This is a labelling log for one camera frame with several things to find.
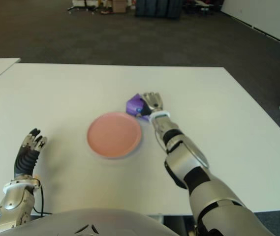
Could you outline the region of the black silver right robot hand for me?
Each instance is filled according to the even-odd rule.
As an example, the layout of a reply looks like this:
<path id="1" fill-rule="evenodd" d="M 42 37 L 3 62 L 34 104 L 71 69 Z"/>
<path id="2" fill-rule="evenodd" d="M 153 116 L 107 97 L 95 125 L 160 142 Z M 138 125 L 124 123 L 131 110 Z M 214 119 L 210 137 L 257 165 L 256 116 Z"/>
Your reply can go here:
<path id="1" fill-rule="evenodd" d="M 139 96 L 142 102 L 142 107 L 135 115 L 136 117 L 148 117 L 154 112 L 163 110 L 163 101 L 158 92 L 146 92 Z"/>

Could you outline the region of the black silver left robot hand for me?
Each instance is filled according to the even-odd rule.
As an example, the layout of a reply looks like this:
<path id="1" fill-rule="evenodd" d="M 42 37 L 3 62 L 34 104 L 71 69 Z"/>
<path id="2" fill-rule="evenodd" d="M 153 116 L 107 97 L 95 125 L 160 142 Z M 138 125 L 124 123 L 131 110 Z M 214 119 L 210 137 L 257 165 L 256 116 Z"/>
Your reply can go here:
<path id="1" fill-rule="evenodd" d="M 47 137 L 40 135 L 40 130 L 35 128 L 24 138 L 14 163 L 14 177 L 33 175 L 40 152 L 47 143 Z"/>

